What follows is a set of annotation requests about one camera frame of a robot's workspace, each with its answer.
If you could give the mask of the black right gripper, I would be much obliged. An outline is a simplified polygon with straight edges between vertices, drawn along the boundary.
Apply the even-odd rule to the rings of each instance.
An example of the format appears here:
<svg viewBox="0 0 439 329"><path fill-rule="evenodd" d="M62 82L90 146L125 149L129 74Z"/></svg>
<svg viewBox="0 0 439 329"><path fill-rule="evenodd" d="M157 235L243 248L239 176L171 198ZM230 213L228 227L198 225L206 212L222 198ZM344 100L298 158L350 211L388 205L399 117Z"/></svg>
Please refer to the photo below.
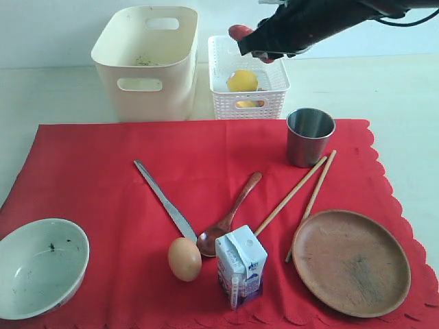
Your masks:
<svg viewBox="0 0 439 329"><path fill-rule="evenodd" d="M286 1L237 46L242 56L293 58L359 22L357 1Z"/></svg>

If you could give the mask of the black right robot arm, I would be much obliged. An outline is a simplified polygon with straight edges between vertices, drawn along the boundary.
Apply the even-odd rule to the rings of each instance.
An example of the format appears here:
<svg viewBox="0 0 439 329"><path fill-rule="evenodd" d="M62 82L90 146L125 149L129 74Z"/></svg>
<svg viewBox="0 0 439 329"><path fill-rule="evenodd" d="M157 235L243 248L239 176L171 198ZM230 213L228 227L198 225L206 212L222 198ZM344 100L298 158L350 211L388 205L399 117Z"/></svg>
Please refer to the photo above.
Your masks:
<svg viewBox="0 0 439 329"><path fill-rule="evenodd" d="M229 29L241 55L248 53L264 62L294 57L316 43L367 20L384 25L411 27L432 19L438 12L413 23L395 23L413 9L435 8L437 1L284 1L257 28L243 35Z"/></svg>

